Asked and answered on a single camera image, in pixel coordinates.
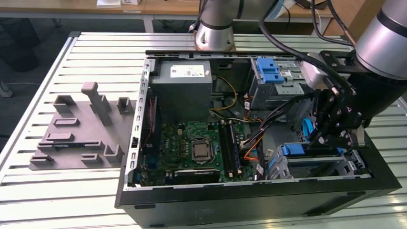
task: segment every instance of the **wooden desk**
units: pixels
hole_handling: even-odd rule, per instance
[[[199,0],[147,0],[144,14],[197,15]],[[311,10],[295,5],[290,9],[292,18],[311,18]],[[332,18],[330,9],[319,10],[322,18]]]
[[[96,0],[0,0],[0,16],[21,18],[63,19],[140,19],[145,32],[153,32],[153,20],[195,20],[199,0],[143,0],[140,5],[97,9]],[[294,6],[290,9],[291,22],[311,23],[311,10]],[[328,8],[320,10],[322,33],[332,15]],[[287,14],[272,22],[287,22]]]
[[[133,10],[143,13],[147,1],[143,0],[140,5],[121,5],[120,8],[108,9],[97,9],[96,2],[97,0],[0,0],[0,11],[125,14],[125,10]]]
[[[152,28],[152,20],[195,20],[199,11],[199,0],[147,0],[144,7],[144,26]],[[295,5],[290,9],[291,22],[312,23],[311,10]],[[322,34],[332,19],[330,9],[319,10],[322,17],[320,28]],[[286,22],[288,14],[283,14],[276,19],[270,19],[270,22]]]

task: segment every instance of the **white sticker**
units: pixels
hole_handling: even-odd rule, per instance
[[[292,76],[290,70],[280,71],[280,76]]]
[[[171,78],[193,78],[204,77],[203,65],[172,65]]]
[[[267,149],[267,153],[266,153],[266,156],[271,156],[271,155],[272,155],[272,153],[274,153],[274,150],[271,150],[271,149]]]
[[[244,109],[250,110],[250,102],[244,102]]]
[[[260,164],[258,164],[256,171],[263,175],[264,169]]]
[[[139,10],[123,10],[123,13],[141,13]]]

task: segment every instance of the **motherboard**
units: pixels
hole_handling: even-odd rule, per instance
[[[160,152],[145,157],[145,186],[252,180],[239,142],[242,123],[184,122],[161,126]]]

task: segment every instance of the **ram slot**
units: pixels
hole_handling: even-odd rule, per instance
[[[228,177],[234,177],[234,163],[232,163],[232,157],[231,157],[231,149],[230,149],[230,138],[228,135],[228,128],[227,123],[222,120],[219,122],[217,128],[219,128],[219,141],[220,141],[220,150],[222,150],[222,160],[223,160],[223,169],[224,169],[224,175]]]
[[[234,162],[234,171],[239,174],[242,174],[242,165],[240,165],[240,158],[239,158],[239,146],[235,138],[235,131],[234,131],[234,124],[230,121],[228,125],[228,130],[230,130],[230,136],[231,136],[231,156],[232,156],[232,162]]]

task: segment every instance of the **slotted aluminum table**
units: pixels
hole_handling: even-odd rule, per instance
[[[311,36],[278,36],[303,52],[346,51]],[[235,35],[239,51],[278,51],[262,35]],[[109,100],[137,99],[145,50],[193,50],[191,34],[92,33],[68,38],[0,154],[1,229],[139,228],[124,211],[115,209],[120,170],[31,171],[36,150],[59,94],[87,100],[81,83],[96,81]],[[407,227],[407,116],[406,102],[396,103],[374,119],[367,132],[403,188],[371,198],[328,217],[276,219],[212,224],[189,228],[406,228]]]

